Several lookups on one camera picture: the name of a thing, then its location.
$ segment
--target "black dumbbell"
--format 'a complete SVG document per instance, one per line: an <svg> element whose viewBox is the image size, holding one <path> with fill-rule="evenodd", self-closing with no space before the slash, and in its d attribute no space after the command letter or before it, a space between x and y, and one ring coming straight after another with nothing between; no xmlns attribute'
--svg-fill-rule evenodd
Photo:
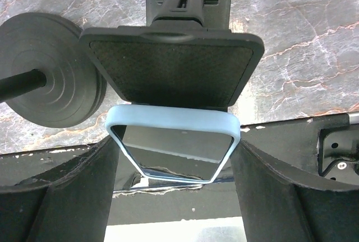
<svg viewBox="0 0 359 242"><path fill-rule="evenodd" d="M75 126L100 107L107 83L77 46L81 29L48 13L0 26L0 103L45 127Z"/></svg>

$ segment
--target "dumbbell weight plate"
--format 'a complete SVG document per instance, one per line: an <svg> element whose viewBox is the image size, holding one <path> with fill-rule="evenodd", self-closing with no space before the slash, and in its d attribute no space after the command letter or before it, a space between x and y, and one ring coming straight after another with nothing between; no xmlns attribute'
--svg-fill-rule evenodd
<svg viewBox="0 0 359 242"><path fill-rule="evenodd" d="M25 119L45 127L75 126L100 106L106 82L77 47L81 29L47 13L23 13L0 26L0 78L32 69L44 87L7 101Z"/></svg>

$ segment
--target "marble surface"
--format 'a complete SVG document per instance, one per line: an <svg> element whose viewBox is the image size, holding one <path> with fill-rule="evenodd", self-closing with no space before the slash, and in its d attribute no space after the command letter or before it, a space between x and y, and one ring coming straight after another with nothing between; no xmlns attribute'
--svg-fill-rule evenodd
<svg viewBox="0 0 359 242"><path fill-rule="evenodd" d="M242 124L359 111L359 0L232 0L234 32L260 36L266 52L231 112ZM0 24L23 12L62 15L81 27L145 25L145 0L0 0ZM37 126L0 105L0 153L96 142L109 88L90 119L67 129Z"/></svg>

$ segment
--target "black metal bar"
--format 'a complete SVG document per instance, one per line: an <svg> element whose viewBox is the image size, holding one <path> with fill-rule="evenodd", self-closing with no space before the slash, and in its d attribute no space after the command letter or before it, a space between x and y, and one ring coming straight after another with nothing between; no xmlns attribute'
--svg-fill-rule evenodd
<svg viewBox="0 0 359 242"><path fill-rule="evenodd" d="M46 85L43 72L34 69L0 80L0 103Z"/></svg>

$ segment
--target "screw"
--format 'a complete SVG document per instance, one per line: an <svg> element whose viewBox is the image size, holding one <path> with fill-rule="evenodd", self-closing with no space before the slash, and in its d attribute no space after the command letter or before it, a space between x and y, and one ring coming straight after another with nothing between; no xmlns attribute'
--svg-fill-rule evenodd
<svg viewBox="0 0 359 242"><path fill-rule="evenodd" d="M343 170L343 169L347 168L347 163L340 162L337 167L338 167L338 169Z"/></svg>

